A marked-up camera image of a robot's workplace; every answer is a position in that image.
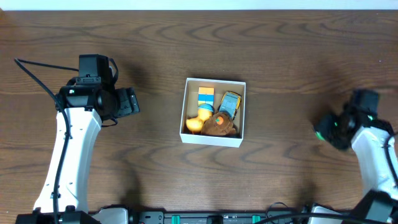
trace open box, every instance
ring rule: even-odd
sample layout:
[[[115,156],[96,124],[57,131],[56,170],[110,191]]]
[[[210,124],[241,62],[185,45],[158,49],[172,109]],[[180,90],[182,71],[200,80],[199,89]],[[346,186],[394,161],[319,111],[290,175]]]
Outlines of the open box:
[[[233,91],[242,96],[240,107],[237,109],[235,119],[233,120],[237,135],[234,137],[202,136],[200,134],[191,134],[185,125],[187,118],[198,116],[198,91],[199,87],[214,88],[214,109],[218,110],[221,99],[227,91]],[[184,143],[207,144],[212,146],[239,147],[243,140],[244,129],[244,107],[246,103],[246,83],[232,82],[223,80],[208,80],[201,78],[187,78],[185,84],[184,101],[182,105],[180,136]]]

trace green light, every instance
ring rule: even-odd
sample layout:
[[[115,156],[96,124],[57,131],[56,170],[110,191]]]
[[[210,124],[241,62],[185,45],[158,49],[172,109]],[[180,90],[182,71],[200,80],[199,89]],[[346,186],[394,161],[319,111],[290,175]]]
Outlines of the green light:
[[[319,140],[322,140],[322,141],[325,140],[325,139],[322,137],[321,133],[319,133],[318,131],[315,133],[315,135],[317,136],[317,138],[318,138]]]

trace green object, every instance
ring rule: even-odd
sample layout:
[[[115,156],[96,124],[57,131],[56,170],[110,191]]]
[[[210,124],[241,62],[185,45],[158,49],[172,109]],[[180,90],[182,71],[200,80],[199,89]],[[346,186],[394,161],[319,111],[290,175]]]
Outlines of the green object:
[[[180,216],[179,215],[172,216],[172,224],[180,224]]]
[[[318,131],[315,133],[315,135],[317,136],[317,138],[318,138],[319,140],[322,140],[322,141],[325,140],[325,138],[323,138],[323,136],[321,135],[321,133],[319,133]]]
[[[261,217],[259,215],[253,215],[251,217],[252,223],[259,222],[261,220]]]

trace yellow rubber duck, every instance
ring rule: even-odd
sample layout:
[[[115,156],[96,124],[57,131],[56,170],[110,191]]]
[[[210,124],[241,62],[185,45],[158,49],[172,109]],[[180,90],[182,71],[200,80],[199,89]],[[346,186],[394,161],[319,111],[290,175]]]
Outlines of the yellow rubber duck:
[[[199,133],[205,121],[213,115],[213,107],[209,104],[202,104],[198,107],[198,116],[196,118],[187,119],[187,128],[193,133]]]

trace table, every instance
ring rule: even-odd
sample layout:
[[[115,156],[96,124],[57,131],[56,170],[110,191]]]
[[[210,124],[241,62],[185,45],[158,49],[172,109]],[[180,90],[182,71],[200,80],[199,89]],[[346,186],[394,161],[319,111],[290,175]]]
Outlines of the table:
[[[55,140],[54,103],[14,57],[78,67],[103,54],[134,86],[141,113],[101,130],[88,184],[92,211],[264,210],[362,197],[355,154],[319,141],[312,123],[355,88],[381,93],[398,127],[394,11],[0,12],[0,223],[30,213]],[[29,66],[53,92],[76,73]],[[240,148],[182,144],[187,77],[247,83]]]

